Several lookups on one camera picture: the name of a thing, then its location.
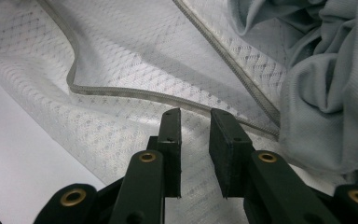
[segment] white surface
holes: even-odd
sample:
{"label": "white surface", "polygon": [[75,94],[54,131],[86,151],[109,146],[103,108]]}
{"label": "white surface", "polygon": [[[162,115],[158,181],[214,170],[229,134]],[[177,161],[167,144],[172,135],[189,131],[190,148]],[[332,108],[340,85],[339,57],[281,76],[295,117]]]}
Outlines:
{"label": "white surface", "polygon": [[32,223],[58,189],[73,183],[104,186],[0,87],[0,220]]}

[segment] gray fabric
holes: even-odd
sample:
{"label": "gray fabric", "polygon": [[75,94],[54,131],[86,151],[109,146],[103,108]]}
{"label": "gray fabric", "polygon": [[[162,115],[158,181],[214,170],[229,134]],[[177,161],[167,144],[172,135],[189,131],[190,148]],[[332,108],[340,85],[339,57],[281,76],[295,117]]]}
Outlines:
{"label": "gray fabric", "polygon": [[285,155],[318,171],[358,170],[358,1],[232,0],[230,8],[242,36],[259,22],[282,22]]}

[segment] gray cloth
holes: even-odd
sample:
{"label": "gray cloth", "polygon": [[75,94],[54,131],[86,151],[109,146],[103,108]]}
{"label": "gray cloth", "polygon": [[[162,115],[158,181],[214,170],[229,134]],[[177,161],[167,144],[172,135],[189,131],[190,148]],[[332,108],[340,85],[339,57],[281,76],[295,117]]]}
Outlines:
{"label": "gray cloth", "polygon": [[282,150],[297,164],[358,170],[358,1],[231,0],[239,35],[282,22],[288,76],[281,93]]}

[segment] black metal bracket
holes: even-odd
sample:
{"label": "black metal bracket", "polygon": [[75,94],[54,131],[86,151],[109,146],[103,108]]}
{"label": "black metal bracket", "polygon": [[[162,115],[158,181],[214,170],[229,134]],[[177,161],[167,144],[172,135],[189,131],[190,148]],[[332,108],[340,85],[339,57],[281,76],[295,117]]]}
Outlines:
{"label": "black metal bracket", "polygon": [[235,118],[212,109],[210,155],[224,197],[243,197],[249,223],[358,223],[358,186],[314,193],[278,154],[255,151]]}
{"label": "black metal bracket", "polygon": [[87,184],[60,189],[35,223],[164,223],[165,197],[180,197],[181,112],[162,116],[158,136],[135,153],[125,176],[97,191]]}

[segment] mesh laundry bag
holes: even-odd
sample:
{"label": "mesh laundry bag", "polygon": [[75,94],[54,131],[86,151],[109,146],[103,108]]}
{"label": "mesh laundry bag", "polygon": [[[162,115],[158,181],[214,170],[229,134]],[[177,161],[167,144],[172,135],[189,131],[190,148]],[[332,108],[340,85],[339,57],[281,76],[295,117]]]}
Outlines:
{"label": "mesh laundry bag", "polygon": [[[241,38],[227,1],[175,3],[3,2],[0,83],[105,184],[158,133],[161,114],[182,107],[182,199],[167,199],[167,223],[243,223],[241,200],[221,197],[205,115],[224,109],[256,149],[280,152],[282,25],[267,21]],[[318,176],[310,184],[346,181]]]}

